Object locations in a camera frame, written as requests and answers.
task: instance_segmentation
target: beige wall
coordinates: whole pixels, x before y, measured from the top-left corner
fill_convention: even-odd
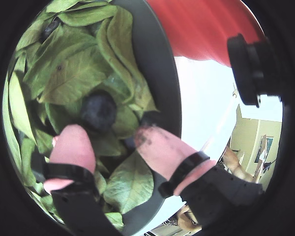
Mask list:
[[[280,136],[281,136],[281,127],[282,127],[281,122],[266,121],[266,120],[260,121],[258,139],[257,139],[256,145],[254,147],[254,150],[252,152],[250,162],[249,162],[248,167],[246,169],[246,171],[248,173],[254,174],[254,172],[256,170],[257,163],[254,163],[254,161],[255,161],[255,158],[257,155],[258,146],[259,146],[259,143],[261,140],[261,136],[267,135],[267,136],[273,137],[273,142],[272,142],[269,154],[266,158],[266,162],[272,162],[276,159],[277,151],[279,148]],[[268,172],[266,172],[264,175],[261,174],[261,179],[260,179],[259,183],[261,183],[264,188],[267,188],[267,186],[270,182],[270,179],[271,179],[272,173],[273,173],[273,169],[274,169],[274,164],[273,164],[273,166],[271,166],[271,168]]]
[[[242,150],[245,152],[242,161],[242,167],[251,175],[254,174],[257,163],[254,163],[261,136],[267,135],[273,137],[273,142],[266,159],[266,162],[272,162],[276,159],[278,145],[281,134],[281,122],[246,119],[241,117],[240,108],[237,109],[237,123],[232,134],[231,149]],[[264,189],[267,188],[272,177],[274,164],[270,170],[261,175],[259,183]]]
[[[242,167],[247,168],[256,139],[258,120],[241,118],[240,108],[237,108],[237,122],[232,133],[231,149],[245,152]]]

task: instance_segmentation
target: pile of leaves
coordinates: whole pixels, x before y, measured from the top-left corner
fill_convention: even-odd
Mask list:
[[[96,91],[108,92],[117,105],[107,132],[85,127],[104,213],[121,230],[122,215],[152,195],[152,173],[125,141],[144,112],[157,111],[133,55],[132,21],[128,11],[109,1],[54,0],[23,34],[11,60],[3,95],[8,145],[28,193],[59,222],[31,159],[39,152],[48,162],[53,137],[69,124],[83,126],[81,107]]]

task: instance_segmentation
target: leaf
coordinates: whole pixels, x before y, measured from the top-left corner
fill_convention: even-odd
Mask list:
[[[128,88],[129,96],[123,101],[124,103],[126,103],[134,97],[136,82],[133,80],[130,72],[123,66],[123,64],[116,57],[115,52],[112,50],[108,42],[106,31],[107,31],[109,22],[110,22],[109,19],[106,19],[103,21],[97,33],[96,39],[103,57],[109,63],[109,65],[112,67],[112,69],[115,71],[117,75],[115,76],[115,78],[121,78],[123,83]]]
[[[45,103],[48,119],[57,134],[69,124],[73,124],[73,119],[68,115],[63,106]]]
[[[96,2],[96,1],[110,2],[112,0],[81,0],[80,2]]]
[[[98,47],[89,47],[59,64],[39,102],[58,105],[75,102],[105,80],[105,72]]]
[[[42,195],[46,194],[43,183],[36,183],[33,187],[34,187],[34,189],[36,191],[36,194],[38,194],[39,196],[42,196]]]
[[[46,12],[62,12],[74,6],[80,0],[53,0],[46,8]]]
[[[46,27],[46,23],[43,20],[36,20],[33,22],[32,25],[22,35],[18,45],[16,46],[16,51],[37,42],[40,39],[44,27]]]
[[[96,159],[96,169],[99,170],[100,173],[109,174],[109,170],[104,166],[103,162],[99,158]]]
[[[119,212],[106,213],[105,216],[117,230],[122,230],[124,224],[122,222],[122,215]]]
[[[119,141],[112,132],[100,136],[90,136],[95,156],[119,156]]]
[[[153,189],[151,170],[135,151],[110,176],[104,199],[121,214],[125,214],[148,201]]]
[[[139,121],[133,111],[126,105],[117,108],[113,131],[119,139],[131,137],[139,127]]]
[[[29,138],[24,138],[21,146],[22,171],[24,185],[27,187],[35,186],[36,178],[31,170],[31,155],[35,150],[36,144]]]
[[[130,91],[117,73],[112,73],[98,87],[99,90],[108,92],[117,105],[123,105],[130,97]]]
[[[29,193],[29,195],[31,196],[31,198],[36,202],[37,205],[40,206],[40,208],[49,216],[52,218],[52,215],[46,210],[45,206],[41,203],[42,198],[40,196],[38,196],[36,193],[31,192]]]
[[[76,10],[58,15],[62,22],[69,26],[88,26],[100,22],[115,15],[117,7],[107,5],[104,7],[92,7]]]
[[[9,101],[14,126],[35,141],[19,79],[15,72],[12,73],[9,84]]]
[[[39,129],[35,129],[35,137],[39,153],[49,156],[53,149],[53,137]]]
[[[135,92],[135,103],[144,111],[154,111],[156,107],[148,84],[139,71],[132,49],[132,15],[127,10],[118,7],[107,28],[107,39],[117,58],[131,73]]]
[[[44,90],[52,73],[68,57],[95,44],[93,36],[71,32],[69,28],[59,25],[42,44],[34,66],[24,77],[26,100],[35,99]]]
[[[44,8],[36,17],[35,21],[38,21],[38,20],[49,20],[50,18],[53,18],[56,16],[56,13],[54,12],[47,12],[47,9]]]
[[[45,104],[37,103],[35,105],[35,108],[36,108],[36,112],[37,112],[37,115],[38,115],[40,121],[44,125],[46,125],[47,112],[46,112]]]
[[[63,11],[63,13],[82,10],[89,7],[105,6],[107,4],[108,2],[105,2],[105,1],[93,1],[87,4],[76,4],[75,6],[69,8],[68,10]]]
[[[82,99],[73,103],[68,103],[64,105],[64,108],[73,119],[77,120],[80,118],[80,111],[82,108]]]
[[[95,171],[94,180],[95,180],[95,185],[96,185],[96,188],[98,189],[99,194],[102,195],[106,189],[105,178],[100,174],[99,171]]]
[[[53,197],[51,195],[45,196],[41,198],[41,203],[45,207],[48,212],[54,213],[56,212],[56,208],[54,206]]]
[[[26,63],[26,55],[25,53],[23,53],[19,56],[14,68],[14,71],[22,77],[24,76],[25,63]]]
[[[18,170],[21,170],[22,160],[19,143],[14,135],[12,123],[10,120],[9,114],[9,84],[8,79],[5,79],[4,90],[3,90],[3,99],[2,99],[2,116],[3,116],[3,127],[4,133],[6,136],[7,144],[11,151],[12,158],[14,159],[15,165]]]
[[[25,48],[26,50],[26,61],[28,69],[31,69],[34,64],[34,57],[41,46],[40,42],[33,43]]]

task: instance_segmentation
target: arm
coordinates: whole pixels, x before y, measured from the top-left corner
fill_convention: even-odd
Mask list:
[[[223,161],[234,176],[245,181],[252,182],[252,176],[241,167],[237,156],[229,147],[226,147],[226,151],[223,155]]]

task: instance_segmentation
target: red surface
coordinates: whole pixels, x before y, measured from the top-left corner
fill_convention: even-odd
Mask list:
[[[240,0],[147,0],[169,38],[175,56],[215,60],[230,66],[227,39],[241,33],[248,43],[263,32]]]

